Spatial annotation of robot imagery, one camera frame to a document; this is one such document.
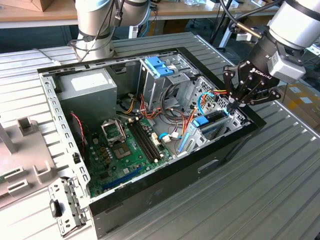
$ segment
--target red cable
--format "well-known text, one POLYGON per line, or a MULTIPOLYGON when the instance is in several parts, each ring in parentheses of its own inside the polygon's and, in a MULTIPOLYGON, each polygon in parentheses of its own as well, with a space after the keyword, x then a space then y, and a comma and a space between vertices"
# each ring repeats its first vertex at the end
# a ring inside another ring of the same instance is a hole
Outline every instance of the red cable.
POLYGON ((82 128, 82 123, 81 123, 80 119, 74 113, 70 113, 70 114, 78 121, 78 124, 80 126, 81 138, 82 138, 83 160, 85 160, 85 135, 84 135, 84 129, 82 128))

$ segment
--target yellow cable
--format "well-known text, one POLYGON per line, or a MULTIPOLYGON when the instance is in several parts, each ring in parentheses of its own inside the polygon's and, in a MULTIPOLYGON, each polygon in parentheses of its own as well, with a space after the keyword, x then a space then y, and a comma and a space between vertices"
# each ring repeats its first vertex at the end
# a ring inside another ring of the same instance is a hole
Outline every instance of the yellow cable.
POLYGON ((124 114, 129 114, 129 113, 132 111, 132 109, 134 108, 134 101, 135 101, 135 100, 132 99, 130 108, 128 109, 128 111, 125 111, 124 114))

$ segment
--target wooden desk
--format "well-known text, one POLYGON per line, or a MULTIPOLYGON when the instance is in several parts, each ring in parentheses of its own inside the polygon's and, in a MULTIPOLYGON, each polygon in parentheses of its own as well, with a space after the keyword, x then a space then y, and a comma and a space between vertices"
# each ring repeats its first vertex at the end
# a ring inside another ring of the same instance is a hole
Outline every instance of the wooden desk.
MULTIPOLYGON (((246 3, 241 4, 238 8, 231 8, 230 12, 237 16, 256 8, 257 6, 250 0, 246 0, 246 3)), ((258 15, 274 15, 276 11, 268 9, 258 15)), ((157 20, 215 18, 217 13, 218 9, 212 9, 205 4, 190 7, 183 2, 161 2, 158 4, 157 20)), ((151 12, 149 19, 154 19, 153 12, 151 12)), ((6 5, 2 5, 0 8, 0 29, 76 24, 78 24, 77 11, 73 0, 55 0, 45 12, 6 5)))

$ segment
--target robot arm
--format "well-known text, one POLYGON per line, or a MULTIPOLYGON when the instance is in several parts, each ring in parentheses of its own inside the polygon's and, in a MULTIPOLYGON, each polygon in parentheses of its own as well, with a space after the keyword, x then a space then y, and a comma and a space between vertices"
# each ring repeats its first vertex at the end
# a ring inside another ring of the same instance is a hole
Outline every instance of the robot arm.
POLYGON ((76 0, 79 61, 113 56, 111 37, 119 26, 138 26, 150 15, 150 0, 76 0))
POLYGON ((270 21, 268 30, 261 35, 248 30, 242 23, 234 23, 259 40, 248 58, 237 66, 237 87, 232 83, 235 67, 223 68, 229 112, 246 104, 280 99, 275 88, 280 80, 294 83, 306 73, 301 56, 303 49, 320 37, 320 0, 285 0, 270 21))

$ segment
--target metal workbench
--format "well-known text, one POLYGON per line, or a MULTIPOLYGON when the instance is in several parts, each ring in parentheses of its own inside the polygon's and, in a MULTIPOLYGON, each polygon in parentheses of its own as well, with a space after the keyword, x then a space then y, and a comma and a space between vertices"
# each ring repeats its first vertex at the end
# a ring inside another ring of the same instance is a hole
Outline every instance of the metal workbench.
MULTIPOLYGON (((222 77, 226 60, 192 33, 114 41, 119 55, 186 47, 222 77)), ((75 63, 69 47, 44 50, 62 63, 75 63)), ((24 116, 38 121, 52 158, 65 167, 63 148, 36 69, 52 63, 41 53, 0 54, 0 122, 24 116)), ((267 122, 236 157, 195 184, 110 233, 106 240, 313 240, 320 232, 320 136, 280 103, 254 107, 267 122)), ((46 188, 0 210, 3 239, 60 238, 46 188)), ((95 239, 86 225, 72 240, 95 239)))

